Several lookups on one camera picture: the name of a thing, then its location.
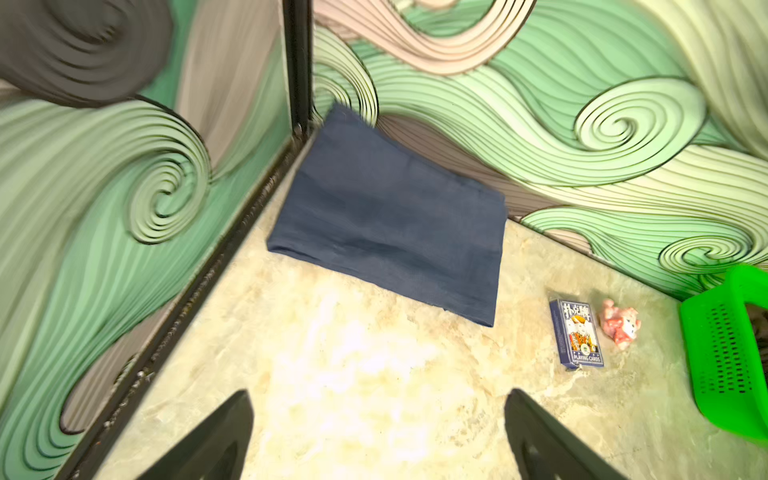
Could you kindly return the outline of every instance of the beige floor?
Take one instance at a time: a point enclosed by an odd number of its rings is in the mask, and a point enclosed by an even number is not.
[[[632,479],[765,478],[768,451],[690,394],[675,300],[508,222],[496,326],[268,253],[286,182],[99,472],[135,478],[238,389],[256,413],[243,478],[519,478],[504,430],[522,388]],[[548,300],[635,306],[604,369],[559,364]]]

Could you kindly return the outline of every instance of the green wave wallpaper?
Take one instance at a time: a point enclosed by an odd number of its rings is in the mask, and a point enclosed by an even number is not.
[[[0,2],[3,480],[56,474],[286,146],[281,19],[274,0]]]
[[[685,299],[768,270],[768,3],[315,0],[334,101]]]

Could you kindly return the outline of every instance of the pink swirl pattern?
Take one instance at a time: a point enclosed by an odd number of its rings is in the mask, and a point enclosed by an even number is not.
[[[437,38],[414,30],[389,0],[316,0],[315,17],[347,38],[350,32],[414,68],[436,75],[472,70],[490,60],[518,33],[536,0],[496,0],[471,28]]]

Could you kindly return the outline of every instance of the green plastic basket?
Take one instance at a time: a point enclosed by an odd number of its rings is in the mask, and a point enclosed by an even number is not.
[[[684,301],[680,321],[694,398],[713,424],[768,441],[768,386],[745,303],[768,308],[768,273],[750,265]]]

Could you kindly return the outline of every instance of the pink toy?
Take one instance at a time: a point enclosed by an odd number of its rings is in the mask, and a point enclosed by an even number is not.
[[[640,320],[637,318],[637,310],[614,306],[614,301],[608,298],[603,302],[601,325],[605,334],[614,339],[619,350],[624,350],[637,338]]]

